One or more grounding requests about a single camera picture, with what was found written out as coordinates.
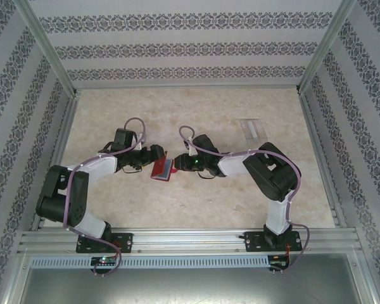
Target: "transparent plastic block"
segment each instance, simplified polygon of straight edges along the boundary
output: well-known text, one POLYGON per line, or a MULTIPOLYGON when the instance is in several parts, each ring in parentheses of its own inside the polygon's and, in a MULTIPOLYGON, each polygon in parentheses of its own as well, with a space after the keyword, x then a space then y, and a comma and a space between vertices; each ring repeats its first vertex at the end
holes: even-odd
POLYGON ((267 142, 267 135, 260 119, 240 119, 248 149, 257 149, 267 142))

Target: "wallpaper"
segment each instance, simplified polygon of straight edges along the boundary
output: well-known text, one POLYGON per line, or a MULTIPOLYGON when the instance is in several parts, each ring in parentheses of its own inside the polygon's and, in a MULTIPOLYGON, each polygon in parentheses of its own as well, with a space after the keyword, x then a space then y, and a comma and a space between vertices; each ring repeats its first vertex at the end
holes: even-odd
POLYGON ((77 88, 296 85, 340 0, 31 0, 77 88))
POLYGON ((380 0, 355 4, 305 95, 380 295, 380 0))
POLYGON ((0 0, 0 287, 30 229, 67 105, 14 4, 0 0))

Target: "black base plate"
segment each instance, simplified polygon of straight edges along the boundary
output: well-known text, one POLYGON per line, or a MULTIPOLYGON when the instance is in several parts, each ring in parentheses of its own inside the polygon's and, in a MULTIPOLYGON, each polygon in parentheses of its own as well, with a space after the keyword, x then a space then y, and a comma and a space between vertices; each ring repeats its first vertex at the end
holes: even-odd
POLYGON ((290 245, 290 251, 301 251, 303 249, 298 231, 290 231, 287 238, 276 248, 271 247, 266 242, 263 231, 246 231, 242 238, 245 239, 246 252, 286 251, 287 244, 290 245))
MULTIPOLYGON (((131 253, 132 233, 112 233, 111 243, 117 245, 121 253, 131 253)), ((76 245, 77 253, 115 253, 115 249, 103 243, 79 236, 76 245)))

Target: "patterned wallpaper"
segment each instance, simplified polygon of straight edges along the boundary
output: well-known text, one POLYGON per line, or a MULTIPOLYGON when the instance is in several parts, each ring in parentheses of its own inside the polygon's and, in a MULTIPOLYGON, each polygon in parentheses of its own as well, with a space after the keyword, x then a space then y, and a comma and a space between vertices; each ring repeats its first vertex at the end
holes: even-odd
POLYGON ((78 88, 296 85, 341 0, 31 0, 78 88))
POLYGON ((306 98, 380 295, 380 0, 355 4, 306 98))
POLYGON ((29 230, 68 96, 9 0, 0 0, 0 285, 29 230))

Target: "beige floor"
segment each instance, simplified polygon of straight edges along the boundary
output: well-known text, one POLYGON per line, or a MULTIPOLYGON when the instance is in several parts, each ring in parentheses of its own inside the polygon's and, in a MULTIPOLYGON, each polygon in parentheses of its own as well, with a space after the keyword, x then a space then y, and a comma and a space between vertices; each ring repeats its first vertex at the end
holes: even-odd
MULTIPOLYGON (((197 135, 207 134, 221 152, 244 151, 239 119, 261 119, 269 141, 302 172, 291 220, 334 227, 296 89, 84 90, 62 164, 94 156, 134 116, 146 122, 146 145, 163 146, 171 158, 186 152, 178 134, 183 124, 197 135)), ((141 131, 138 122, 129 128, 141 131)), ((178 172, 170 182, 160 182, 150 178, 151 170, 105 177, 90 188, 88 209, 113 227, 252 228, 265 223, 267 201, 247 174, 202 180, 196 172, 178 172)))

